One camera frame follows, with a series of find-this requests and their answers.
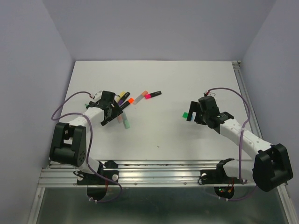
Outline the green highlighter cap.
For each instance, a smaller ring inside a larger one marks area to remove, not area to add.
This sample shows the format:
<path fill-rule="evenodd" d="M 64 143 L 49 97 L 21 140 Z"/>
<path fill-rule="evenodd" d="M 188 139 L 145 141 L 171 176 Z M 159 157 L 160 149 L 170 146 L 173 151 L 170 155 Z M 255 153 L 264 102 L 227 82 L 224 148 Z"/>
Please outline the green highlighter cap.
<path fill-rule="evenodd" d="M 188 117 L 188 113 L 184 112 L 182 117 L 186 119 Z"/>

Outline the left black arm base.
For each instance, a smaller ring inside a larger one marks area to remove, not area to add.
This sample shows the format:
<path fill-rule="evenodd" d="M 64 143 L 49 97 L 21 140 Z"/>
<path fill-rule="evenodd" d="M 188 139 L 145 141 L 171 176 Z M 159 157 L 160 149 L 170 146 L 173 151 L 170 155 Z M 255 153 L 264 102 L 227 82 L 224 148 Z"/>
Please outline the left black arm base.
<path fill-rule="evenodd" d="M 114 161 L 97 162 L 96 167 L 87 171 L 76 170 L 77 185 L 86 186 L 89 201 L 94 203 L 108 203 L 118 199 L 123 191 L 119 184 L 118 164 Z"/>

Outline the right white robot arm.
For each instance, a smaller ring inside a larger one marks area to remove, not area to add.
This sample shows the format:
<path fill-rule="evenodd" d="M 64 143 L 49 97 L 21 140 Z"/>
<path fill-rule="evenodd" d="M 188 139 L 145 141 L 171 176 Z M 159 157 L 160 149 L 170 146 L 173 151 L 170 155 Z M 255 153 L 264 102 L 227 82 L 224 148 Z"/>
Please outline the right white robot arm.
<path fill-rule="evenodd" d="M 243 128 L 228 112 L 220 112 L 212 96 L 201 97 L 190 103 L 187 121 L 208 126 L 218 134 L 235 143 L 241 151 L 250 156 L 250 161 L 242 162 L 228 158 L 221 160 L 216 169 L 202 176 L 202 184 L 222 184 L 229 179 L 254 182 L 264 192 L 293 178 L 288 151 L 282 144 L 272 144 Z"/>

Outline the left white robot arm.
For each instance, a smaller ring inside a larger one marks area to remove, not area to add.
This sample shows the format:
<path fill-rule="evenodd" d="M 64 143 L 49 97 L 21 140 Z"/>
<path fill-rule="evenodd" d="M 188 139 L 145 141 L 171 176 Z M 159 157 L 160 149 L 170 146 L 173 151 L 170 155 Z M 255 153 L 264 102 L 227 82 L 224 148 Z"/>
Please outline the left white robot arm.
<path fill-rule="evenodd" d="M 75 119 L 55 125 L 50 147 L 50 160 L 61 164 L 72 165 L 82 173 L 88 174 L 88 179 L 98 184 L 103 181 L 103 165 L 90 156 L 93 128 L 105 126 L 123 113 L 115 100 L 116 94 L 110 91 L 99 91 L 91 94 L 79 91 L 70 95 L 65 102 L 78 94 L 87 94 L 92 100 L 84 113 L 71 112 L 60 117 L 56 113 L 63 107 L 60 105 L 52 114 L 53 121 L 59 121 L 67 116 L 77 116 Z"/>

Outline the black highlighter pink cap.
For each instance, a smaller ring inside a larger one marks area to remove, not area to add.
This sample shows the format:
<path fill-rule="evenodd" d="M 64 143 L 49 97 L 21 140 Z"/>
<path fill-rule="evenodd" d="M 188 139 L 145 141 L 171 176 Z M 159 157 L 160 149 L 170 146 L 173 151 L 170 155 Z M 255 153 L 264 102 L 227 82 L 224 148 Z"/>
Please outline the black highlighter pink cap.
<path fill-rule="evenodd" d="M 146 98 L 146 99 L 150 99 L 150 98 L 159 96 L 159 95 L 161 95 L 161 94 L 162 94 L 161 91 L 156 91 L 156 92 L 153 92 L 153 93 L 150 93 L 150 94 L 146 94 L 146 95 L 145 95 L 145 98 Z"/>

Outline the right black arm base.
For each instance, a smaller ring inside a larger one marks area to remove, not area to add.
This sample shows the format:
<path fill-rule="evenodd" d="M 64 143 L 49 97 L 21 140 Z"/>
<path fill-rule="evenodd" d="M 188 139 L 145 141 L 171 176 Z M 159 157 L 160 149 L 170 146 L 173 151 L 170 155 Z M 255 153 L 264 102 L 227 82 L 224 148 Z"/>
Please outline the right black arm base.
<path fill-rule="evenodd" d="M 208 169 L 201 172 L 198 184 L 226 184 L 224 187 L 214 187 L 215 194 L 226 201 L 238 201 L 239 199 L 233 199 L 235 193 L 235 184 L 241 183 L 237 177 L 229 177 L 224 170 L 224 166 L 230 164 L 235 159 L 229 158 L 221 160 L 216 169 Z"/>

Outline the translucent highlighter mint green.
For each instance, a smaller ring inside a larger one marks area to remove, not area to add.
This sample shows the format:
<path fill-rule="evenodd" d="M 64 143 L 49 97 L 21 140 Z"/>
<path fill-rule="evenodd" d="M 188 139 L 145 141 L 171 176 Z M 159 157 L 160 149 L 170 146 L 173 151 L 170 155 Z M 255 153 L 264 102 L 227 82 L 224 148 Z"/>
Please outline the translucent highlighter mint green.
<path fill-rule="evenodd" d="M 126 116 L 126 113 L 123 112 L 123 113 L 121 114 L 121 116 L 122 116 L 122 121 L 123 121 L 124 127 L 125 127 L 126 129 L 129 129 L 129 128 L 130 128 L 130 124 L 129 124 L 128 118 L 127 118 L 127 116 Z"/>

